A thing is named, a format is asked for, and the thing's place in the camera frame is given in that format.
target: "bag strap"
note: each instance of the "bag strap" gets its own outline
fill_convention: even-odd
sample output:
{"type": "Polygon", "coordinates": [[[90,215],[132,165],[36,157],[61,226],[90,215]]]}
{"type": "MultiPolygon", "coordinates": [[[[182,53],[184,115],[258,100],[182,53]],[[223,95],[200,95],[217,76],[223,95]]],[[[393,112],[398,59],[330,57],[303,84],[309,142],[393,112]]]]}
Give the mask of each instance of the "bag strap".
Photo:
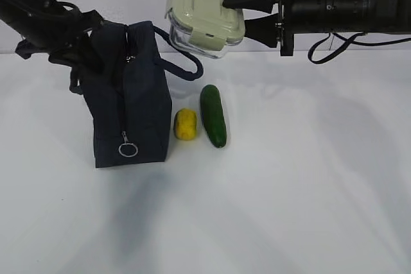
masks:
{"type": "Polygon", "coordinates": [[[154,32],[156,32],[156,34],[160,35],[164,39],[164,41],[167,42],[168,45],[170,45],[172,48],[174,48],[176,51],[178,51],[180,54],[182,54],[186,58],[190,59],[197,66],[197,72],[193,73],[193,72],[185,71],[182,68],[180,68],[179,66],[177,66],[177,65],[175,65],[175,64],[173,64],[173,63],[171,63],[171,62],[169,62],[165,59],[160,59],[160,62],[164,64],[164,69],[165,70],[167,70],[168,72],[174,74],[175,76],[178,76],[179,78],[182,78],[183,80],[187,80],[187,81],[197,80],[201,76],[203,76],[204,68],[203,68],[203,65],[202,65],[201,61],[197,57],[193,56],[192,54],[190,54],[186,51],[181,51],[181,50],[175,48],[173,46],[173,44],[171,43],[171,41],[170,41],[169,34],[166,33],[163,29],[154,26],[154,32]]]}

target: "cucumber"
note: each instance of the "cucumber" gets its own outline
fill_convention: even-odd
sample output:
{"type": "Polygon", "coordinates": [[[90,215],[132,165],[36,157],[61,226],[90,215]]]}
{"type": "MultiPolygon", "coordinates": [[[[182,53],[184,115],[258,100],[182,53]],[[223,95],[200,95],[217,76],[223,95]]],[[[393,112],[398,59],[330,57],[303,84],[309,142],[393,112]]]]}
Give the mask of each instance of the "cucumber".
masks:
{"type": "Polygon", "coordinates": [[[211,143],[216,148],[227,144],[227,127],[225,126],[220,91],[214,85],[207,85],[200,95],[201,118],[211,143]]]}

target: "plastic lid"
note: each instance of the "plastic lid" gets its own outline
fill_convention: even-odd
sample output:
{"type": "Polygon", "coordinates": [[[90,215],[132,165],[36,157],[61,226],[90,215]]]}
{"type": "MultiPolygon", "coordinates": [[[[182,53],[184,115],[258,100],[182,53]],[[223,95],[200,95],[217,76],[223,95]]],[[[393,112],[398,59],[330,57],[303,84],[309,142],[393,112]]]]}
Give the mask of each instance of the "plastic lid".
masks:
{"type": "Polygon", "coordinates": [[[191,32],[190,44],[211,51],[239,44],[245,35],[242,10],[226,9],[223,0],[168,0],[167,12],[184,30],[191,32]]]}

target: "zipper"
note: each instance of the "zipper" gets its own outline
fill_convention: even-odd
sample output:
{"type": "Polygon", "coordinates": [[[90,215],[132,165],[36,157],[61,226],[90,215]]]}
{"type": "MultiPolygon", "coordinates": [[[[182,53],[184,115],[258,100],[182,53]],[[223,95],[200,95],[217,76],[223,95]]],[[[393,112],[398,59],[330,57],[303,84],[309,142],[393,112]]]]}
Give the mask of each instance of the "zipper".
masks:
{"type": "MultiPolygon", "coordinates": [[[[134,59],[136,59],[135,56],[132,56],[132,53],[130,50],[130,45],[128,43],[127,28],[128,26],[126,26],[126,59],[125,59],[126,65],[129,64],[134,59]]],[[[136,146],[136,144],[134,144],[133,142],[130,142],[130,140],[127,137],[127,113],[126,113],[124,96],[123,96],[122,102],[120,102],[118,112],[119,112],[119,123],[120,123],[120,129],[121,129],[121,136],[124,140],[124,143],[119,146],[118,152],[120,153],[121,156],[126,157],[126,158],[135,157],[139,153],[139,149],[136,146]],[[125,153],[126,148],[129,148],[131,150],[130,154],[125,153]]]]}

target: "white table surface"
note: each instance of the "white table surface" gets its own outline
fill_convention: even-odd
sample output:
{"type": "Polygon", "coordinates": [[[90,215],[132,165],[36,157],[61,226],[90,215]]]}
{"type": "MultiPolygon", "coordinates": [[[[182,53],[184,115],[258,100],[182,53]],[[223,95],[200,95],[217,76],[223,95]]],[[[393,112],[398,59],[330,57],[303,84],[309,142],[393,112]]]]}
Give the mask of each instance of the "white table surface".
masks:
{"type": "Polygon", "coordinates": [[[411,273],[410,62],[204,60],[199,81],[168,76],[174,109],[217,85],[228,147],[200,131],[164,164],[97,170],[68,68],[1,55],[0,273],[411,273]]]}

